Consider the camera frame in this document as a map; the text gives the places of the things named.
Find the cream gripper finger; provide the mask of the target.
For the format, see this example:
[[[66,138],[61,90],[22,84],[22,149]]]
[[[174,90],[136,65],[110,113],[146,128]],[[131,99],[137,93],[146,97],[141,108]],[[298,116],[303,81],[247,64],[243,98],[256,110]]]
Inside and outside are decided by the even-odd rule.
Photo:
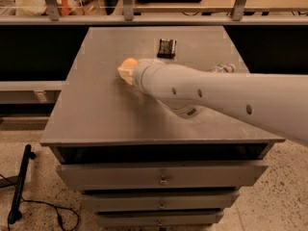
[[[129,65],[129,66],[122,65],[117,69],[120,78],[131,86],[134,85],[133,72],[135,68],[136,67],[134,65]]]

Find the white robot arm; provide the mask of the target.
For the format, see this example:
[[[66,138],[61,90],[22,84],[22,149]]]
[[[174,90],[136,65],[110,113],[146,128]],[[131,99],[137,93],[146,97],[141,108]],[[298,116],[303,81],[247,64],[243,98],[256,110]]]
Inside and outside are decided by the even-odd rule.
[[[290,141],[308,144],[308,78],[305,75],[219,73],[133,58],[120,77],[178,116],[206,107]]]

